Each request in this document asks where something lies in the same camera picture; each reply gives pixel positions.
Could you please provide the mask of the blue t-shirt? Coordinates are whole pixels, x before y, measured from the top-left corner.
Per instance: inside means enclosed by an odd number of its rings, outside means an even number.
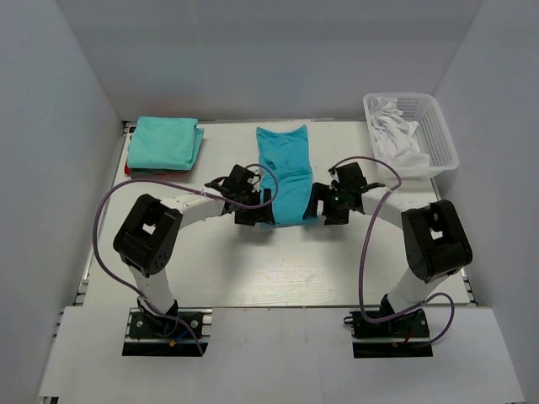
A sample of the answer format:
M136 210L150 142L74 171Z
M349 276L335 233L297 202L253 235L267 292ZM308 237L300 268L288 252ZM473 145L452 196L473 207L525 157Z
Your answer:
M311 219L303 218L313 184L307 126L289 132L259 127L256 138L259 163L273 173L263 176L261 188L270 189L275 196L272 202L275 224L284 227L312 223Z

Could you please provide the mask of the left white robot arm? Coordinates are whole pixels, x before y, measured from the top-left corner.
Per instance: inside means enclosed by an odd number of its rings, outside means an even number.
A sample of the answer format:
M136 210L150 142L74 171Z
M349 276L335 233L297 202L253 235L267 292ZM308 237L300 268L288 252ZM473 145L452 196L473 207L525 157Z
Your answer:
M137 288L138 306L149 326L161 336L178 326L178 303L169 288L166 266L179 231L197 222L233 214L244 226L275 224L272 202L279 185L259 184L261 175L235 165L225 177L175 198L138 197L113 241L113 249L127 265Z

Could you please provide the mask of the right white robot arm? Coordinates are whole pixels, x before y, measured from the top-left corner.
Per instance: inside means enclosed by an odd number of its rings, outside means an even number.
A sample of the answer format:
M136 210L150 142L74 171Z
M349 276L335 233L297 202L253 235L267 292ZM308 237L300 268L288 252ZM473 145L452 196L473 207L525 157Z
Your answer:
M350 212L370 218L360 250L358 298L362 318L370 324L381 324L393 336L400 335L411 324L410 315L439 297L439 284L472 261L472 248L455 206L447 199L427 205L406 200L398 190L402 177L393 168L383 167L396 183L369 183L359 157L348 157L328 171L329 184L314 183L304 212L304 219L321 215L327 226L346 225ZM365 307L364 280L366 258L376 220L382 219L401 230L407 268L398 284L382 298L379 314L369 316Z

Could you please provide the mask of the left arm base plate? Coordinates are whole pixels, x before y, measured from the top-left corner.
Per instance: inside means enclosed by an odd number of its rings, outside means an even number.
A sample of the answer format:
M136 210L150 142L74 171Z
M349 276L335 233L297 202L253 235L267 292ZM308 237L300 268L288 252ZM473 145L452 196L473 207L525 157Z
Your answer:
M156 322L145 316L139 308L131 308L122 348L124 357L201 357L210 342L211 309L186 309L178 311L178 318L186 322L199 340L183 324L168 324L159 329Z

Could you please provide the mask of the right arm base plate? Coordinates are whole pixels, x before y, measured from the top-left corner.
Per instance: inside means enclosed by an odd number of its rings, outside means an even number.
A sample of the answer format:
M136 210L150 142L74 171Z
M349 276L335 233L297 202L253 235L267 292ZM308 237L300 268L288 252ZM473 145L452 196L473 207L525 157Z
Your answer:
M355 359L433 357L430 329L423 310L389 322L370 323L351 311L343 323L350 327Z

